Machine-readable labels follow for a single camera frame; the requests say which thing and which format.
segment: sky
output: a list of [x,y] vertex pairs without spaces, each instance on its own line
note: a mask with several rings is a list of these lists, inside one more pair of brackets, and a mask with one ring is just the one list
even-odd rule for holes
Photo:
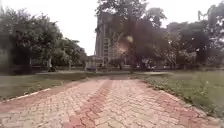
[[[25,8],[33,15],[47,14],[51,21],[57,24],[64,37],[79,40],[88,55],[94,54],[95,28],[97,18],[95,9],[97,0],[1,0],[3,7],[15,10]],[[198,10],[203,13],[221,0],[148,0],[149,7],[160,7],[164,10],[167,20],[163,26],[170,22],[194,22],[197,20]]]

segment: grass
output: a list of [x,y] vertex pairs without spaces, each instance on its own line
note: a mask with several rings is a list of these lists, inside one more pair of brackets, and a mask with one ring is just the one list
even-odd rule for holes
[[95,73],[54,73],[21,76],[0,76],[0,101],[33,93],[64,83],[99,76]]
[[208,115],[224,118],[223,71],[138,74],[135,77],[143,79],[155,89],[179,96]]

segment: red brick pavement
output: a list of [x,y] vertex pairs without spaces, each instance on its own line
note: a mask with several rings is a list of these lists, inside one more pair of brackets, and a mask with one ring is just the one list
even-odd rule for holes
[[102,112],[103,103],[110,91],[112,81],[108,80],[86,103],[81,106],[76,115],[71,116],[69,122],[63,124],[64,128],[95,128],[95,119],[99,118],[97,113]]
[[105,77],[73,84],[1,104],[2,125],[4,128],[221,128],[221,120],[207,117],[203,111],[138,80]]

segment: foliage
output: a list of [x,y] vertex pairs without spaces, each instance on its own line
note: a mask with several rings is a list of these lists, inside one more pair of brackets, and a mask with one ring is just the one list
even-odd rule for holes
[[118,59],[112,59],[110,60],[109,64],[113,67],[119,67],[120,69],[123,69],[123,59],[120,57]]
[[[126,47],[131,65],[142,63],[144,58],[162,58],[161,49],[155,47],[166,42],[160,28],[161,20],[166,17],[162,9],[147,10],[146,7],[145,0],[100,0],[97,8],[99,17],[105,13],[111,15],[111,20],[106,23],[112,30],[109,38],[112,43],[119,42]],[[128,41],[127,37],[132,37],[133,41]]]
[[[176,60],[176,64],[185,63],[188,65],[205,65],[208,58],[211,59],[215,57],[215,53],[216,55],[217,53],[221,54],[221,52],[218,52],[221,49],[217,49],[215,45],[213,45],[215,42],[207,32],[207,26],[208,24],[205,20],[195,23],[170,23],[167,26],[169,40],[171,41],[170,47],[171,50],[174,51],[175,58],[173,59]],[[185,60],[182,58],[183,54],[182,56],[180,55],[180,52],[183,50],[185,51],[185,57],[192,56],[194,53],[195,57],[191,57],[191,61],[183,61]]]
[[7,49],[9,63],[13,65],[25,65],[27,70],[37,60],[50,66],[53,59],[55,66],[59,66],[85,59],[85,51],[77,41],[62,39],[56,22],[44,14],[32,16],[26,10],[7,9],[0,19],[0,46]]

